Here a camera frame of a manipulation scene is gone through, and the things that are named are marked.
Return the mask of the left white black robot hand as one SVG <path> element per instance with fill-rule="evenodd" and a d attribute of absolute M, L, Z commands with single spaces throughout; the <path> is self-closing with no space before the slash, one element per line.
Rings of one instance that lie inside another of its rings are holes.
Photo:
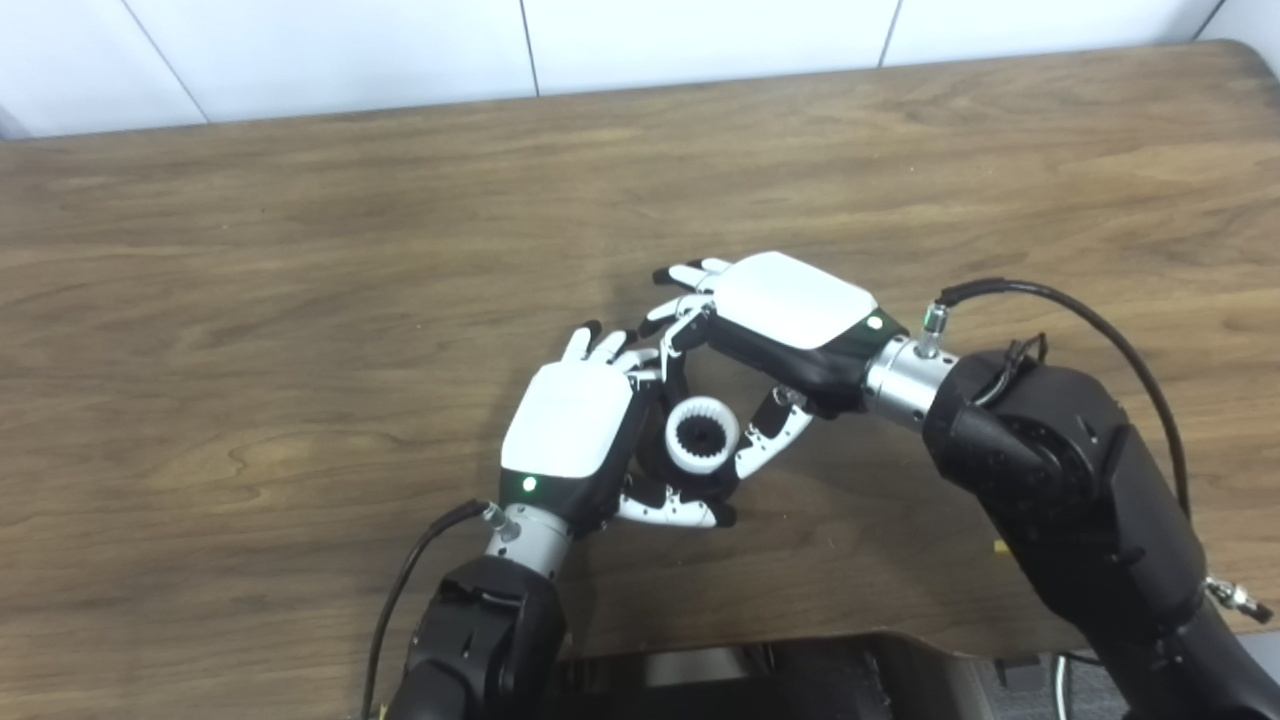
<path fill-rule="evenodd" d="M 524 391 L 500 443 L 499 502 L 547 512 L 572 538 L 616 518 L 730 528 L 719 480 L 737 428 L 726 404 L 669 386 L 658 348 L 589 320 Z"/>

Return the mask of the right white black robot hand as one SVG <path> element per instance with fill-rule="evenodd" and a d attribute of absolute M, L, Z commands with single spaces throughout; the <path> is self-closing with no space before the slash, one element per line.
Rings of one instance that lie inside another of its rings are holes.
<path fill-rule="evenodd" d="M 728 475 L 768 464 L 814 418 L 870 411 L 873 361 L 906 336 L 867 290 L 777 251 L 735 263 L 705 258 L 662 268 L 655 284 L 684 292 L 654 309 L 637 333 L 659 336 L 666 379 L 703 346 L 774 382 L 739 441 Z"/>

